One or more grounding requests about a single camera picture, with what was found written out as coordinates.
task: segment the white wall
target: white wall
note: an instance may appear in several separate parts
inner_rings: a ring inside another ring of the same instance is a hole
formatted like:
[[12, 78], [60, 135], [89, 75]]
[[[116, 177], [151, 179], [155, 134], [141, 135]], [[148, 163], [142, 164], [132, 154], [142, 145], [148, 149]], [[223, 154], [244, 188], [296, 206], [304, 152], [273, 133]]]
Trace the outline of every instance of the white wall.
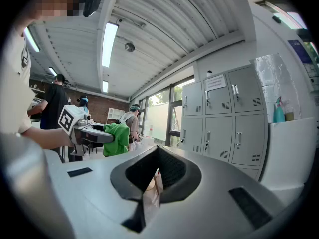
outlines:
[[250, 6], [256, 28], [256, 41], [234, 44], [198, 59], [197, 68], [200, 78], [205, 78], [208, 70], [213, 73], [222, 73], [248, 65], [251, 59], [279, 53], [295, 82], [301, 106], [301, 118], [314, 116], [319, 120], [319, 107], [315, 106], [314, 101], [314, 96], [318, 96], [319, 93], [309, 92], [303, 75], [304, 66], [287, 42], [299, 37], [283, 23], [276, 23], [269, 11], [253, 3]]

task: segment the window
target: window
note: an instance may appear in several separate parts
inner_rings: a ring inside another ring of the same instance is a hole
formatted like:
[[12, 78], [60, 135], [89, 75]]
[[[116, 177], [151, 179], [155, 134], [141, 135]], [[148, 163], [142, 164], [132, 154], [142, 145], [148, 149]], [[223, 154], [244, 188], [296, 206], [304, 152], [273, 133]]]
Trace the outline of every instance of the window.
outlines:
[[194, 81], [194, 76], [188, 77], [140, 100], [139, 129], [143, 136], [154, 138], [154, 145], [179, 148], [183, 86]]

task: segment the spray bottle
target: spray bottle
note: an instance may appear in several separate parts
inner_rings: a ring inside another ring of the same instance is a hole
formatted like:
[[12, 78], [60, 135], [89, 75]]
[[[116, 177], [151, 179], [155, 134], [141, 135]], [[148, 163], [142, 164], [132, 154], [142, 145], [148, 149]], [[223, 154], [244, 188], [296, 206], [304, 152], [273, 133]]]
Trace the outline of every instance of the spray bottle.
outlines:
[[283, 102], [281, 101], [281, 96], [280, 96], [280, 97], [278, 97], [278, 99], [276, 101], [276, 105], [277, 105], [276, 123], [285, 122], [285, 114], [284, 114], [283, 108], [281, 107], [281, 104], [283, 104]]

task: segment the paper sign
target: paper sign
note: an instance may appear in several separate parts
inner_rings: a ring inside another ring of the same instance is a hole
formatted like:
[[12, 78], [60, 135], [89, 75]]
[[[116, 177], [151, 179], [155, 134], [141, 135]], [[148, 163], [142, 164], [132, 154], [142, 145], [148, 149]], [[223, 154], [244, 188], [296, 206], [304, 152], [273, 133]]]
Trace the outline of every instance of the paper sign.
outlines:
[[219, 88], [226, 87], [225, 77], [224, 75], [219, 75], [210, 79], [205, 80], [206, 90], [215, 90]]

